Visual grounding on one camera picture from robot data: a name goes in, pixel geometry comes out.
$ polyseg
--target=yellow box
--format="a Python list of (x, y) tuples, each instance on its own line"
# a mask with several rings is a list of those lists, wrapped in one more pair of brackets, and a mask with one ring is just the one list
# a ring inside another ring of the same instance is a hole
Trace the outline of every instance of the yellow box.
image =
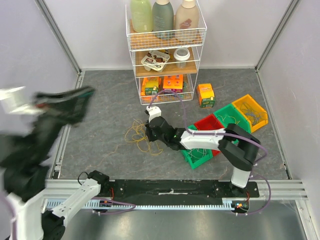
[(268, 124), (268, 113), (249, 94), (232, 102), (232, 105), (249, 122), (251, 132)]
[(170, 91), (174, 91), (176, 93), (182, 93), (183, 88), (184, 88), (184, 76), (182, 74), (164, 77), (163, 79), (164, 93), (170, 94)]
[(216, 98), (211, 83), (198, 84), (196, 91), (198, 93), (200, 108), (207, 109), (215, 105)]

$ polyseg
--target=gray-green bottle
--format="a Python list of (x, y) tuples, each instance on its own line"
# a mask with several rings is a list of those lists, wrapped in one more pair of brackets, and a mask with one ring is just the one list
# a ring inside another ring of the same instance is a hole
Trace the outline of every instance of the gray-green bottle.
[(152, 7), (153, 31), (159, 32), (155, 35), (161, 39), (171, 39), (174, 29), (174, 9), (170, 0), (156, 0)]

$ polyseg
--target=wall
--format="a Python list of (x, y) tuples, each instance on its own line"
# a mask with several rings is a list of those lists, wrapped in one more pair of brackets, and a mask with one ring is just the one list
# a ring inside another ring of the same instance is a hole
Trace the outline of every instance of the wall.
[[(61, 92), (74, 88), (77, 73), (33, 0), (0, 1), (0, 89), (26, 86), (35, 91)], [(5, 114), (0, 104), (0, 132), (25, 134), (30, 116)], [(3, 175), (0, 169), (0, 188)], [(0, 239), (10, 235), (9, 215), (0, 202)]]
[[(129, 0), (45, 0), (83, 69), (129, 69)], [(171, 0), (174, 11), (181, 0)], [(201, 67), (253, 67), (290, 0), (199, 0), (207, 23)]]
[(289, 170), (320, 224), (320, 1), (302, 0), (260, 72)]

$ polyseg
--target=white jar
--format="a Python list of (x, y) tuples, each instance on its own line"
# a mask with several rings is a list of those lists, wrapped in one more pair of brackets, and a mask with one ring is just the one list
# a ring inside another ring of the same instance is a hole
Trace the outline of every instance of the white jar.
[(185, 61), (187, 61), (190, 58), (190, 52), (188, 48), (181, 47), (181, 48), (177, 48), (174, 51), (173, 56), (177, 60), (176, 66), (182, 69), (187, 65)]

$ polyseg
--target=bottle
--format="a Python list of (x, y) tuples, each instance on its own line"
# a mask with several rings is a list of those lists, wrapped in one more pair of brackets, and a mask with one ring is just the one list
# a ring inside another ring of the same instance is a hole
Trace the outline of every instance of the bottle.
[(156, 33), (155, 36), (160, 39), (171, 39), (174, 29), (174, 9), (170, 0), (156, 0), (152, 7), (153, 31), (167, 31)]
[(137, 33), (152, 32), (153, 21), (150, 0), (131, 0), (130, 10), (133, 30)]
[(190, 29), (175, 32), (175, 38), (182, 42), (192, 42), (196, 39), (199, 24), (199, 9), (196, 0), (183, 0), (175, 14), (175, 29)]

